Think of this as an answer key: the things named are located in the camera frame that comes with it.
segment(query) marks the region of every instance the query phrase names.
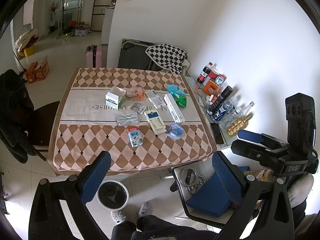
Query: blue plastic wrapper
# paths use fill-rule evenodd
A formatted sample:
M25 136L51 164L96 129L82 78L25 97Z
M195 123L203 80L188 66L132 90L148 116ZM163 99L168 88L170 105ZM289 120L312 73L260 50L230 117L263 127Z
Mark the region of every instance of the blue plastic wrapper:
M178 89L178 86L176 85L168 85L168 92L172 94L175 101L179 100L177 95L182 97L186 96L185 92L183 92L181 89Z
M166 134L172 139L179 140L182 138L183 132L184 132L184 129L175 123L169 127Z

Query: black cap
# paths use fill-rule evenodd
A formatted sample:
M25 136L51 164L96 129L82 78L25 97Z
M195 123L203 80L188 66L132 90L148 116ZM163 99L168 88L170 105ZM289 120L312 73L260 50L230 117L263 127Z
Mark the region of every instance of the black cap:
M227 98L228 96L231 95L232 92L233 92L232 87L227 86L227 87L222 91L221 97L222 97L222 98Z

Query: red paper cup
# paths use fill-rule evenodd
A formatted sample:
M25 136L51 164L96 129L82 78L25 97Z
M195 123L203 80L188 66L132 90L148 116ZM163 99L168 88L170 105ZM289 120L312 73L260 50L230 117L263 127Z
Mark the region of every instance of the red paper cup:
M219 76L219 71L216 70L215 68L211 69L209 73L209 78L216 79Z

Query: orange plastic wrapper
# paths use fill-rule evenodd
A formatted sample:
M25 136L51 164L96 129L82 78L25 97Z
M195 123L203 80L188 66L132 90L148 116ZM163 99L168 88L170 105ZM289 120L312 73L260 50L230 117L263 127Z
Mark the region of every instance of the orange plastic wrapper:
M132 98L132 97L144 98L144 91L142 91L142 88L131 87L127 90L126 96L129 98Z

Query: orange box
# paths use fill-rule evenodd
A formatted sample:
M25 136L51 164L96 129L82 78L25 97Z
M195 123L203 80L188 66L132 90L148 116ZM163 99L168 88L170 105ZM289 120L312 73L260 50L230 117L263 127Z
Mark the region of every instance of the orange box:
M203 92L205 92L207 95L212 95L215 90L218 88L219 86L214 83L213 79L210 79L207 84L204 86L203 88Z
M48 65L48 55L45 56L45 58L37 65L35 68L35 74L37 77L37 80L44 80L47 76L47 73L49 71L49 65Z
M35 67L38 65L38 62L31 63L30 67L26 71L26 78L28 80L28 83L34 83L37 80L36 74L35 74Z

